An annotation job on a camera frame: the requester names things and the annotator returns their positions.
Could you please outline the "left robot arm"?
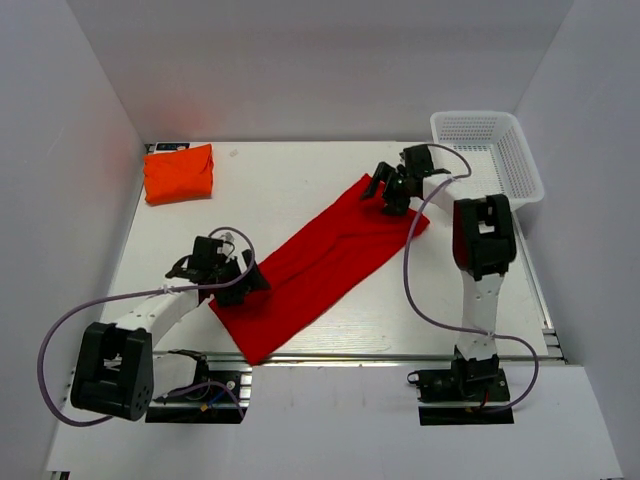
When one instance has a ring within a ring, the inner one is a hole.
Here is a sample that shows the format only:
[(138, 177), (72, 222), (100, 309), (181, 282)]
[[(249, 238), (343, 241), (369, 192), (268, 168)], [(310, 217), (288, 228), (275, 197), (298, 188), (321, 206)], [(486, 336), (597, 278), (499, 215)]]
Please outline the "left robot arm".
[(211, 380), (203, 355), (188, 349), (154, 351), (158, 341), (209, 298), (236, 306), (246, 295), (270, 285), (251, 249), (240, 255), (216, 249), (180, 258), (159, 292), (111, 323), (94, 322), (84, 331), (71, 386), (73, 407), (130, 421), (143, 417), (151, 402), (187, 396), (199, 399)]

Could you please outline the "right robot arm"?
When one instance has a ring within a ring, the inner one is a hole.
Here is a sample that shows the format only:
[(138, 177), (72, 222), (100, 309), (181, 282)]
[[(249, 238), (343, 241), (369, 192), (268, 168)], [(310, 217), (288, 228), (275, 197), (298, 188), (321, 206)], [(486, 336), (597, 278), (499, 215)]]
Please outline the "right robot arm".
[(459, 327), (436, 321), (421, 312), (412, 298), (408, 253), (403, 257), (403, 284), (410, 306), (429, 324), (458, 334), (450, 375), (453, 390), (465, 400), (487, 396), (498, 381), (499, 358), (495, 344), (498, 297), (509, 265), (517, 253), (511, 207), (503, 194), (470, 198), (445, 169), (412, 176), (407, 168), (381, 162), (361, 198), (381, 193), (382, 212), (403, 216), (413, 197), (434, 202), (452, 218), (452, 253), (463, 282), (462, 320)]

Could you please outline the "red t-shirt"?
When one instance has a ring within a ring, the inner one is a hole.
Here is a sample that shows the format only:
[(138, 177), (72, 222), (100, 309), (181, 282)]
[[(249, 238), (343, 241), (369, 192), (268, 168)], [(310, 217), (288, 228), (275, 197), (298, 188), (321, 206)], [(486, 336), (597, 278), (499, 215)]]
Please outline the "red t-shirt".
[(362, 200), (370, 181), (363, 175), (260, 262), (268, 290), (236, 306), (209, 303), (250, 365), (265, 360), (405, 247), (416, 212), (388, 216), (382, 198)]

